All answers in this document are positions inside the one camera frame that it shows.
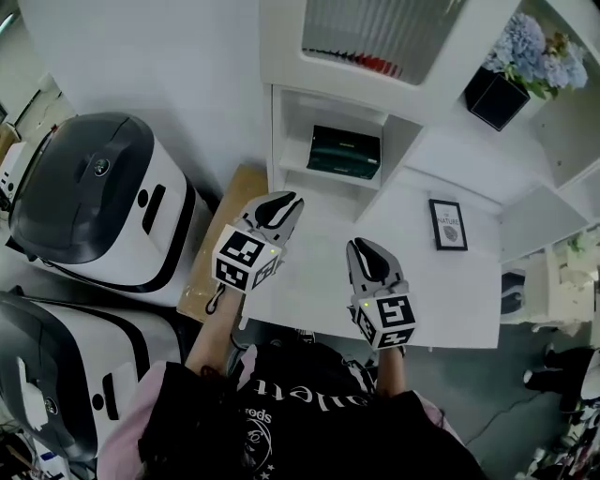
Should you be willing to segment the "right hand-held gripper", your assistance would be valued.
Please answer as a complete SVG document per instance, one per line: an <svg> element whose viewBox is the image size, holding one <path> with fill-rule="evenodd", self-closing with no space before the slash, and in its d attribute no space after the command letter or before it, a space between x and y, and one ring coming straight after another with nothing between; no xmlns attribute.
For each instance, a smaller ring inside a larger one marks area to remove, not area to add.
<svg viewBox="0 0 600 480"><path fill-rule="evenodd" d="M416 329L409 283L398 259L381 245L356 237L346 246L352 321L373 351L403 347ZM366 288L382 286L365 292Z"/></svg>

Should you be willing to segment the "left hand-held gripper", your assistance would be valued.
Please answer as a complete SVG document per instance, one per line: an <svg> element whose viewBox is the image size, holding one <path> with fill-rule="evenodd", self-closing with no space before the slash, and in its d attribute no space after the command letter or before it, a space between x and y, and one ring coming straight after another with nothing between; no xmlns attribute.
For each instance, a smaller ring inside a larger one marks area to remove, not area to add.
<svg viewBox="0 0 600 480"><path fill-rule="evenodd" d="M251 200L241 217L223 228L212 253L212 278L241 293L256 290L282 265L304 205L292 191Z"/></svg>

